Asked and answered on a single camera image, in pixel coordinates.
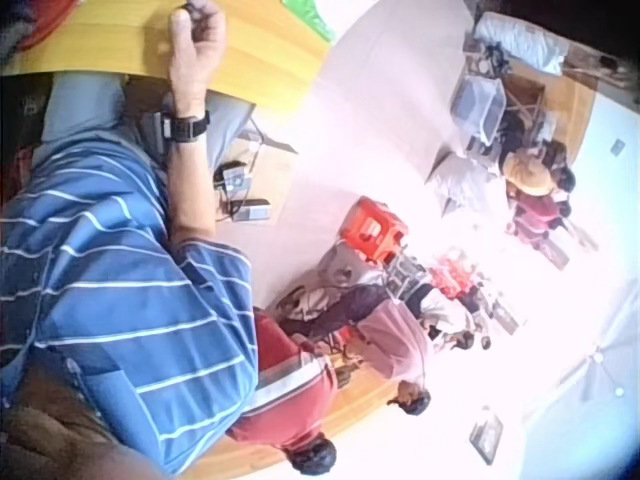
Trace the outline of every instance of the maroon shirt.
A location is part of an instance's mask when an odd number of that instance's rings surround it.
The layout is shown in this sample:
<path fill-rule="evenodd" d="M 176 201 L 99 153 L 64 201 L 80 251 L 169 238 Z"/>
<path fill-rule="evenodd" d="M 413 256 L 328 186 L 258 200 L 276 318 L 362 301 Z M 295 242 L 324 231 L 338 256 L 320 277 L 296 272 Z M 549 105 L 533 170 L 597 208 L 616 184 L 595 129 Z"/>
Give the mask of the maroon shirt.
<path fill-rule="evenodd" d="M 227 433 L 238 442 L 294 451 L 320 432 L 337 391 L 335 373 L 312 344 L 297 345 L 264 314 L 255 321 L 258 387 Z"/>

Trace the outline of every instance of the yellow table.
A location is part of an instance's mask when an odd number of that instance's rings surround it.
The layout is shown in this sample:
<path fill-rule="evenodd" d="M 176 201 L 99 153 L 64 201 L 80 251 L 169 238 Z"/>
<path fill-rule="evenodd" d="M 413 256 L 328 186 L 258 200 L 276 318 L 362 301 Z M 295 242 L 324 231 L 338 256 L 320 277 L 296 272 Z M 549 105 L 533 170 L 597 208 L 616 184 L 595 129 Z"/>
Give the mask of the yellow table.
<path fill-rule="evenodd" d="M 4 74 L 89 70 L 165 77 L 175 0 L 86 0 Z M 228 47 L 212 89 L 287 113 L 307 93 L 329 45 L 279 0 L 218 0 Z"/>

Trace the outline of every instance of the person in pink shirt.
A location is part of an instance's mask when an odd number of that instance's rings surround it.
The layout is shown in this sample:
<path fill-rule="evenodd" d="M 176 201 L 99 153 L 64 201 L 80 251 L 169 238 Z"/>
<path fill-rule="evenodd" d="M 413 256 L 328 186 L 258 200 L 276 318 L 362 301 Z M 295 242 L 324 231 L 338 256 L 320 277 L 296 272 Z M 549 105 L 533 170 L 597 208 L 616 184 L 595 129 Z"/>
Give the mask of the person in pink shirt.
<path fill-rule="evenodd" d="M 361 359 L 382 377 L 400 381 L 388 404 L 409 415 L 424 412 L 431 401 L 425 374 L 433 345 L 409 308 L 390 298 L 383 286 L 356 285 L 315 319 L 280 322 L 288 335 L 302 334 L 311 342 L 344 326 L 353 332 L 345 348 L 349 359 Z"/>
<path fill-rule="evenodd" d="M 322 433 L 322 420 L 341 372 L 313 344 L 298 345 L 287 337 L 264 312 L 254 309 L 254 317 L 258 387 L 227 435 L 281 450 L 304 475 L 327 473 L 336 461 L 336 448 Z"/>

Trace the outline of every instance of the wristwatch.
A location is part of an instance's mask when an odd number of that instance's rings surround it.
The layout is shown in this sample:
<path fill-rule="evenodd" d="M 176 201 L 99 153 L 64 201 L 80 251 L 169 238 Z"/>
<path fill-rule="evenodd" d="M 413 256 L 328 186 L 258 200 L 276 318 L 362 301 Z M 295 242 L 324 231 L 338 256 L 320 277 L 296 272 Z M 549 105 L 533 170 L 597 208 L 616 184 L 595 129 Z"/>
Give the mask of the wristwatch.
<path fill-rule="evenodd" d="M 207 131 L 209 125 L 209 111 L 205 110 L 204 117 L 175 118 L 168 114 L 161 117 L 162 137 L 176 143 L 195 142 L 200 135 Z"/>

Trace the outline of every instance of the orange plastic stool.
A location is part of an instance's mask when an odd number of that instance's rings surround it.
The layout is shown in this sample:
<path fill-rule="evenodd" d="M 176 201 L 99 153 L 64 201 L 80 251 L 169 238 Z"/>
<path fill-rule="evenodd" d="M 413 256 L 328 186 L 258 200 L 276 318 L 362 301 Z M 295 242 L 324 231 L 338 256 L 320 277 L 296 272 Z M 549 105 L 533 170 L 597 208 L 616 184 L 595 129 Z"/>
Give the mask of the orange plastic stool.
<path fill-rule="evenodd" d="M 340 229 L 340 237 L 368 260 L 386 264 L 400 251 L 409 228 L 386 205 L 360 197 Z"/>

